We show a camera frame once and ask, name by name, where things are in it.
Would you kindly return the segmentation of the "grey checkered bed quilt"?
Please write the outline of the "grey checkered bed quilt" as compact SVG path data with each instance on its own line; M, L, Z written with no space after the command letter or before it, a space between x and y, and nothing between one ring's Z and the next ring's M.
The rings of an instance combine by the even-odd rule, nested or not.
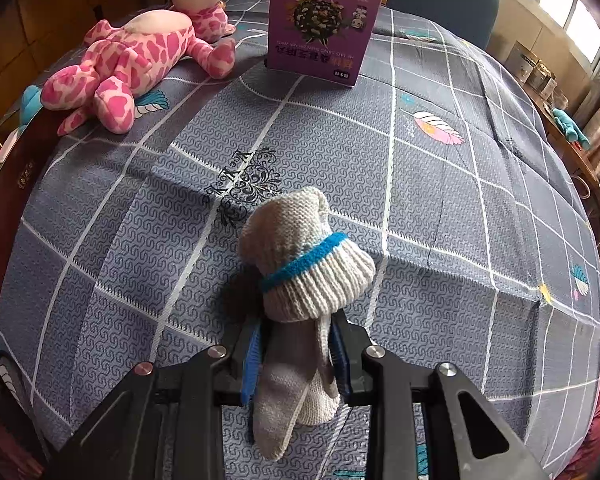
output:
M136 363L274 325L227 408L230 479L359 479L370 414L325 393L330 314L457 364L556 478L600 390L600 260L541 118L501 64L381 9L351 88L265 65L270 0L228 0L236 67L191 58L124 136L88 122L35 180L0 296L0 370L53 450Z

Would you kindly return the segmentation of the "wooden side desk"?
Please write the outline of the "wooden side desk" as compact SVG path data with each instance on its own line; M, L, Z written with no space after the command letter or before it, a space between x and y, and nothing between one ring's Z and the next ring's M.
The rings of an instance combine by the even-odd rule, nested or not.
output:
M585 151L577 144L570 143L562 130L558 128L547 102L525 82L521 85L521 89L524 90L538 111L548 143L554 148L568 172L577 177L577 191L581 194L581 200L585 204L588 220L592 224L592 230L600 250L600 180L595 177L593 169L585 157Z

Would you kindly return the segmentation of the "pink giraffe plush toy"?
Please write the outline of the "pink giraffe plush toy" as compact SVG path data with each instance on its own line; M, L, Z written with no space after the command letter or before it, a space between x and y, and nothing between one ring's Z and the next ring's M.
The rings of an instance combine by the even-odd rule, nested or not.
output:
M235 26L222 0L171 0L169 9L138 14L121 27L99 21L85 35L81 62L45 81L46 110L70 110L60 124L65 136L95 116L110 132L125 134L135 120L135 100L153 89L183 55L212 79L235 65Z

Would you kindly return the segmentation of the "purple cardboard box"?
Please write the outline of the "purple cardboard box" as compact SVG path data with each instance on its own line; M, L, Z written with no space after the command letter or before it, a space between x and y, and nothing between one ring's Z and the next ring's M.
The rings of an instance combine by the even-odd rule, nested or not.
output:
M270 0L266 67L354 86L380 4Z

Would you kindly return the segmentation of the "metal tins on desk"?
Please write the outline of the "metal tins on desk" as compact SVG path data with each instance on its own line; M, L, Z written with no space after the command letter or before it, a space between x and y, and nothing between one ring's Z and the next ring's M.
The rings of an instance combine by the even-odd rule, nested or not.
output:
M521 42L516 41L513 44L505 60L505 68L521 84L526 84L552 107L567 109L568 98L558 88L555 74Z

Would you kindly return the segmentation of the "teal toy on desk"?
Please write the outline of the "teal toy on desk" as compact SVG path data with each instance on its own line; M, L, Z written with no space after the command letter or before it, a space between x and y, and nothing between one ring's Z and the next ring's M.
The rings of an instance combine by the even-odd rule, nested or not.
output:
M568 142L579 144L580 148L585 151L588 151L591 148L588 137L564 110L554 107L552 109L552 115L558 129L562 132Z

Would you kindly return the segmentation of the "grey knitted sock blue stripe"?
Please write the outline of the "grey knitted sock blue stripe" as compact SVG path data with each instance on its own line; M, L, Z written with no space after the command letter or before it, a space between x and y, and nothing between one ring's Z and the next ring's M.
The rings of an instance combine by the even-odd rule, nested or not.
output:
M262 275L263 310L273 321L253 401L261 455L280 460L297 425L330 422L339 392L328 348L332 315L372 284L373 258L328 223L318 188L279 194L253 211L240 234L242 261Z

